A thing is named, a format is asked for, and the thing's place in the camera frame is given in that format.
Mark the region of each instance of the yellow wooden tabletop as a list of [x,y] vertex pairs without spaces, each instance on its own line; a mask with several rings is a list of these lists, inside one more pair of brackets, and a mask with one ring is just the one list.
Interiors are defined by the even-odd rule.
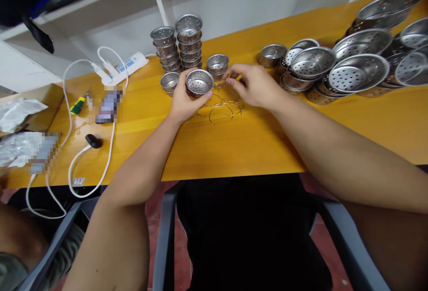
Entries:
[[[256,55],[264,46],[280,43],[290,47],[303,38],[314,38],[322,46],[332,47],[350,26],[357,11],[370,1],[321,8],[205,41],[202,44],[202,61],[205,63],[212,54],[224,53],[229,56],[231,64],[256,64]],[[416,5],[406,21],[395,27],[392,33],[396,34],[426,16],[427,6],[426,0]],[[274,70],[268,71],[278,79]],[[169,112],[171,98],[159,84],[162,74],[158,59],[152,57],[148,65],[130,76],[126,95],[120,105],[111,164],[103,184],[109,184],[121,164]],[[228,100],[237,98],[237,94],[228,87],[214,93]],[[69,101],[74,103],[89,88],[98,98],[101,96],[103,85],[96,74],[67,81]],[[427,86],[396,90],[378,98],[352,95],[325,106],[312,104],[303,94],[300,98],[410,162],[428,164]],[[208,120],[210,111],[210,108],[202,108],[199,113],[205,118],[193,116],[183,124],[166,162],[162,180],[304,171],[305,167],[287,136],[267,111],[247,105],[242,115],[236,115],[231,120],[224,115],[230,115],[227,108],[217,108],[212,113],[215,126]],[[84,177],[85,186],[98,183],[107,160],[112,124],[97,125],[94,119],[94,113],[88,111],[87,105],[79,116],[73,117],[71,137],[50,168],[52,185],[67,184],[69,164],[87,145],[85,135],[89,133],[101,137],[104,145],[98,150],[85,152],[78,159],[73,178]],[[68,114],[63,102],[49,131],[65,136],[68,127]],[[13,168],[7,174],[8,188],[26,187],[28,181],[27,168]],[[44,186],[45,176],[37,176],[33,185]]]

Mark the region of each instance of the person's lap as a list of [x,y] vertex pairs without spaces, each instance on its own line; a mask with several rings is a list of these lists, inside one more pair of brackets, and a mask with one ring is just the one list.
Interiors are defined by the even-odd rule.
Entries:
[[332,289],[298,174],[185,181],[177,212],[193,264],[190,290]]

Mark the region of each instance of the black chair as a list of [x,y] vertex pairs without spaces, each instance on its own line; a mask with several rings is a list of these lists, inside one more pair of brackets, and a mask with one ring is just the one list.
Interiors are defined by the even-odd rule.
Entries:
[[[174,224],[177,193],[184,182],[178,182],[164,193],[153,272],[153,291],[174,290]],[[322,216],[337,248],[354,291],[390,291],[368,254],[357,227],[345,209],[336,201],[310,194],[313,208]]]

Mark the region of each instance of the shelf board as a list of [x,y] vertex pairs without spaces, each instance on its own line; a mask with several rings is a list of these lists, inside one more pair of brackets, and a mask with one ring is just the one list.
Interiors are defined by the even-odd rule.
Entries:
[[[34,23],[39,25],[39,26],[42,26],[45,23],[48,23],[48,22],[53,21],[55,19],[58,19],[62,16],[65,16],[69,13],[72,13],[78,9],[86,7],[86,6],[93,4],[97,1],[99,1],[99,0],[79,0],[79,1],[74,2],[68,6],[59,8],[53,12],[49,12],[47,14],[40,15],[39,17],[37,17],[34,20]],[[2,41],[8,40],[12,37],[15,37],[15,36],[18,36],[22,33],[25,33],[26,31],[28,31],[27,27],[23,23],[21,23],[15,27],[12,27],[12,28],[9,28],[7,30],[0,32],[0,40],[2,40]]]

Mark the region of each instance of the sink strainer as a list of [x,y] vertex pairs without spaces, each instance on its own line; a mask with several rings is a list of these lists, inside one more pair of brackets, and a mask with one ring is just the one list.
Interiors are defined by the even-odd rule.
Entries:
[[206,70],[211,74],[224,73],[229,67],[229,57],[224,54],[216,54],[206,61]]
[[198,33],[202,29],[202,19],[195,14],[185,14],[175,22],[175,30],[181,36],[189,37],[184,42],[193,42],[199,39]]
[[165,47],[175,44],[175,30],[173,27],[159,27],[150,33],[156,47]]
[[205,70],[193,70],[187,75],[186,85],[189,95],[193,98],[199,98],[213,89],[214,79]]
[[342,60],[324,77],[324,85],[336,93],[356,93],[378,85],[388,75],[389,64],[373,54],[355,55]]
[[390,74],[386,82],[397,86],[428,85],[428,45],[388,58]]
[[281,57],[287,53],[287,47],[281,44],[272,44],[263,47],[259,54],[259,64],[266,68],[278,65]]
[[173,92],[175,86],[177,86],[179,76],[180,74],[175,72],[170,72],[163,75],[160,79],[160,85],[162,86],[164,91],[166,91],[167,93]]
[[319,43],[314,39],[302,39],[301,41],[298,41],[295,43],[291,48],[288,50],[287,55],[285,55],[285,67],[290,66],[291,61],[293,58],[300,53],[302,50],[312,48],[312,47],[319,47]]
[[339,62],[362,53],[378,55],[391,44],[391,41],[392,34],[388,30],[367,29],[345,37],[333,47],[333,51]]
[[391,50],[404,53],[428,45],[428,17],[415,21],[395,36]]
[[402,23],[412,7],[421,0],[375,0],[357,13],[355,30],[370,28],[391,29]]
[[298,77],[315,80],[328,72],[336,62],[336,54],[327,47],[312,47],[298,53],[290,64],[290,69]]

